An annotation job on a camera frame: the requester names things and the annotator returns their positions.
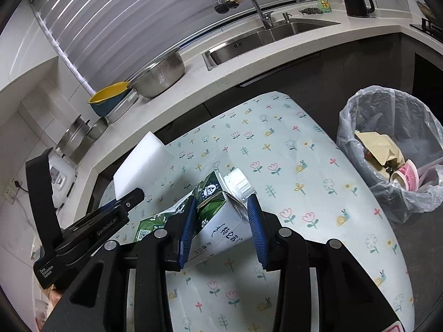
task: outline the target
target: power outlet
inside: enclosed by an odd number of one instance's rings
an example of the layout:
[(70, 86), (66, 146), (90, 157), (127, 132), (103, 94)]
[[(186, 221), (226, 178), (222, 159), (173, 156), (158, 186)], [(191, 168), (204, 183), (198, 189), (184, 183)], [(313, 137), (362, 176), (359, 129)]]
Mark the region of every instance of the power outlet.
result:
[(6, 198), (6, 201), (8, 201), (10, 204), (13, 204), (14, 200), (16, 199), (17, 192), (14, 191), (12, 186), (7, 185), (3, 196)]
[(8, 182), (9, 187), (11, 187), (15, 193), (18, 193), (19, 188), (16, 186), (16, 181), (19, 183), (19, 186), (22, 185), (22, 182), (20, 180), (17, 180), (16, 178), (12, 178), (10, 179), (10, 181)]

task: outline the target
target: trash can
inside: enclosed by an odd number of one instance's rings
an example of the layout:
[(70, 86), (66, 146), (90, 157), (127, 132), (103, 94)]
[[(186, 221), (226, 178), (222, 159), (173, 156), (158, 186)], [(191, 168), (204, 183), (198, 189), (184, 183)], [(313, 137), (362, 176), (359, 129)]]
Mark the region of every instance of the trash can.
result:
[(340, 112), (337, 145), (371, 189), (386, 216), (404, 223), (413, 212), (430, 212), (443, 202), (443, 162), (431, 167), (433, 179), (418, 192), (396, 187), (366, 160), (354, 133), (388, 135), (420, 171), (443, 157), (441, 123), (420, 100), (406, 92), (370, 86), (352, 96)]

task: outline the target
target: white countertop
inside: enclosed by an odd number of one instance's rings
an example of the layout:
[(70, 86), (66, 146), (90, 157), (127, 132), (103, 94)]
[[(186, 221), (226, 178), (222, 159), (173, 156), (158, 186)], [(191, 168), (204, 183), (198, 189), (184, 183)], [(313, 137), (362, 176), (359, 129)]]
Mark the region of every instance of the white countertop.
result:
[[(311, 5), (283, 7), (276, 10), (273, 16), (287, 11), (293, 17), (322, 19), (340, 24), (287, 37), (235, 57), (211, 71), (206, 68), (202, 52), (233, 36), (259, 27), (261, 22), (258, 17), (250, 17), (232, 27), (220, 29), (187, 48), (182, 54), (185, 75), (155, 99), (147, 102), (146, 99), (139, 98), (123, 117), (109, 126), (80, 162), (77, 181), (68, 201), (58, 214), (61, 227), (66, 228), (85, 215), (98, 174), (134, 147), (145, 134), (159, 130), (211, 97), (256, 75), (329, 47), (389, 33), (404, 33), (443, 55), (443, 44), (409, 26), (421, 21), (401, 17), (361, 19), (349, 17), (345, 11), (339, 10), (323, 15), (301, 16), (298, 10), (306, 6)], [(377, 14), (410, 16), (398, 11), (378, 11)]]

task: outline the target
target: green and white carton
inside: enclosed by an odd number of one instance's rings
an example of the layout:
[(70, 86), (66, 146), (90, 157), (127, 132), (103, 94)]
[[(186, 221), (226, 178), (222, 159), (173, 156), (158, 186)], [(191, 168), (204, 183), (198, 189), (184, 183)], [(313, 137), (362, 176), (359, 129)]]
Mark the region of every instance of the green and white carton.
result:
[(197, 200), (198, 220), (185, 268), (192, 267), (252, 237), (244, 205), (253, 193), (255, 190), (240, 169), (224, 177), (212, 171), (174, 206), (141, 221), (134, 241), (163, 228), (170, 216), (183, 212), (192, 194)]

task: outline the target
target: stainless steel sink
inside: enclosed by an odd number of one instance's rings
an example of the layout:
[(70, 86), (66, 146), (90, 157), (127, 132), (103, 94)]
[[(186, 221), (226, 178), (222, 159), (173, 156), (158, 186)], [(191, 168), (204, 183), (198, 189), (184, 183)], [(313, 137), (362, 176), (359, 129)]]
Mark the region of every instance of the stainless steel sink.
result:
[(212, 70), (223, 62), (257, 47), (268, 45), (298, 33), (332, 25), (338, 25), (338, 23), (312, 19), (290, 19), (290, 22), (276, 22), (274, 27), (269, 30), (260, 27), (211, 48), (203, 53), (203, 59), (208, 70)]

